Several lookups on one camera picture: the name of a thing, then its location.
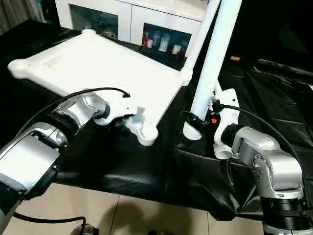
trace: robotic arm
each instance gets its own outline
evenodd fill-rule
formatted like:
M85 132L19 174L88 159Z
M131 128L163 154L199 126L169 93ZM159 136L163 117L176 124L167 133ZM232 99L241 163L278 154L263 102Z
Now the robotic arm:
M304 210L302 170L271 136L250 127L228 126L222 141L252 171L268 235L312 235Z
M206 121L189 113L187 122L201 134L207 135L207 139L211 138L218 158L227 159L230 154L250 168L261 197L264 234L313 235L309 219L311 211L305 210L299 162L284 152L273 137L250 127L239 126L239 112L229 109L221 111L219 101L238 106L235 91L225 90L219 94L219 100L213 99L215 112L209 110Z
M58 174L72 138L90 120L107 125L116 117L135 115L130 97L108 104L96 93L61 103L0 150L0 234L23 200L42 195Z

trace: white pole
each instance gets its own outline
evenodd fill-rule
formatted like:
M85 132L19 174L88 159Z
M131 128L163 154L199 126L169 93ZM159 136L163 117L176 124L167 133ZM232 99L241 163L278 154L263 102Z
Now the white pole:
M214 88L214 93L215 95L217 95L218 93L221 93L223 90L220 86L220 83L217 81L217 83L215 84L215 88Z
M195 63L197 61L197 58L199 56L200 50L202 48L202 45L204 43L204 40L212 24L214 15L217 11L217 8L219 7L220 1L221 0L209 0L209 3L207 4L207 7L206 7L205 14L202 19L202 23L197 31L197 35L194 41L192 42L185 65L181 69L181 71L193 70Z
M218 82L220 70L228 48L242 0L222 0L214 26L210 45L205 57L191 112L204 120L208 104ZM190 140L199 140L201 134L188 123L183 129Z

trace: white cabinet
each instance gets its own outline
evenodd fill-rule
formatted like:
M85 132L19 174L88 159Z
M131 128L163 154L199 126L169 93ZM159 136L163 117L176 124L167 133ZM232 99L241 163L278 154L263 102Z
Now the white cabinet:
M55 0L60 24L142 45L158 33L167 51L181 48L187 56L201 24L208 0ZM153 49L161 47L160 40Z
M92 27L130 41L132 5L116 0L55 0L62 27L83 30Z
M200 23L201 22L199 21L187 19L184 17L151 10L140 6L133 6L131 43L141 45L144 28L147 28L149 25L156 25L166 29L189 34L189 36L186 35L185 37L187 43L189 42L190 45L200 27Z

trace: tile floor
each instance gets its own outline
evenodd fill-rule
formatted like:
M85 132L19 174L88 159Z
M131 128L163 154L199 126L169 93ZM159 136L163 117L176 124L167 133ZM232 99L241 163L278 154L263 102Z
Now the tile floor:
M47 219L83 215L100 235L146 235L150 229L173 235L263 234L262 223L253 220L219 222L205 211L58 184L42 197L23 202L17 211ZM34 224L13 218L4 235L69 235L79 224Z

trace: table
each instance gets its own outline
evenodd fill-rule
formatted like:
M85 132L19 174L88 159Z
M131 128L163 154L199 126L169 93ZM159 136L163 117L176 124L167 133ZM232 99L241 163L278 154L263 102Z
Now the table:
M27 21L0 37L0 146L10 141L38 109L58 97L28 80L14 79L7 64L78 34ZM122 44L178 70L184 62L164 57L159 51ZM203 59L201 56L197 62L191 84L181 89L164 115L153 146L140 145L133 134L113 125L99 127L90 121L69 145L56 182L206 210L219 220L235 216L262 220L249 169L236 160L215 159L206 140L191 142L181 134L180 112L191 105ZM299 153L312 194L313 120L307 103L313 93L309 86L292 77L244 70L231 61L224 62L219 81L223 89L236 89L241 107L270 121L290 140ZM271 134L243 114L239 123Z

